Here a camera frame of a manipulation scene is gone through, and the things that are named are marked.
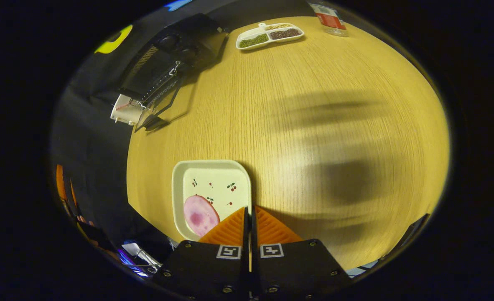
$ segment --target orange object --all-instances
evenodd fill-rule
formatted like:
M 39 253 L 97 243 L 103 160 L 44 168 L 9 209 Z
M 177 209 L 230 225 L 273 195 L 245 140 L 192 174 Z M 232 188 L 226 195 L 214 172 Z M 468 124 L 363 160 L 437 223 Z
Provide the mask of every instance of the orange object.
M 78 203 L 76 202 L 76 197 L 74 196 L 73 180 L 71 179 L 71 193 L 73 194 L 74 205 L 78 208 Z
M 243 219 L 245 208 L 240 208 L 218 223 L 199 242 L 215 245 L 241 246 L 243 244 Z
M 258 229 L 258 246 L 262 244 L 286 244 L 300 242 L 302 239 L 281 221 L 270 215 L 266 210 L 255 206 Z
M 59 197 L 67 201 L 67 193 L 65 192 L 65 183 L 63 181 L 63 166 L 59 165 L 56 167 L 56 185 L 58 186 Z

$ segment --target blue object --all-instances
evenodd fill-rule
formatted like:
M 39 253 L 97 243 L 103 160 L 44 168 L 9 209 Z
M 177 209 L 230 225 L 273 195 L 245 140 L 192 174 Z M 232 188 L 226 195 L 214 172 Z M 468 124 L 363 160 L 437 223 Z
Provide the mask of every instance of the blue object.
M 166 8 L 169 8 L 169 11 L 175 11 L 179 8 L 181 8 L 182 6 L 190 3 L 192 0 L 178 0 L 178 1 L 175 1 L 175 2 L 171 2 L 167 5 L 165 5 Z

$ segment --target ham slice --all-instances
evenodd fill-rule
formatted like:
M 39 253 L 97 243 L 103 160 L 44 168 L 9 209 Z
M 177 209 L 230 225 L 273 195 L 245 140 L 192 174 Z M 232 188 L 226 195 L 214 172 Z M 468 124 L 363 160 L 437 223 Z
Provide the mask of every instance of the ham slice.
M 212 204 L 201 196 L 187 198 L 184 203 L 184 218 L 191 230 L 201 237 L 220 222 Z

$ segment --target cherry pattern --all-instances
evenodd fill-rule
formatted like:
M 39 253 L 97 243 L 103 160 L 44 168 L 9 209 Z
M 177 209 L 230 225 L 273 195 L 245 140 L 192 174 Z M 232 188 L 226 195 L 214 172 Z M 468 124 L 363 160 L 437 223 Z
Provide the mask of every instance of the cherry pattern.
M 234 185 L 236 185 L 236 183 L 232 183 L 232 184 L 228 185 L 227 188 L 230 188 L 230 191 L 234 191 L 234 190 L 236 190 L 236 186 L 234 186 Z

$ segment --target wood grain surface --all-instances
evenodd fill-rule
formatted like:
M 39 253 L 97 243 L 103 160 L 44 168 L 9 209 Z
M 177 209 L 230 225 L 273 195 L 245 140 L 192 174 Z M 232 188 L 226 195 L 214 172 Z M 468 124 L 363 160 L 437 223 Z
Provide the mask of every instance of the wood grain surface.
M 449 166 L 449 131 L 432 87 L 402 55 L 349 25 L 349 38 L 316 17 L 289 22 L 300 40 L 243 52 L 234 30 L 222 61 L 183 87 L 161 117 L 132 134 L 132 207 L 181 241 L 171 174 L 182 160 L 237 160 L 253 203 L 304 239 L 319 238 L 344 269 L 388 253 L 432 213 Z

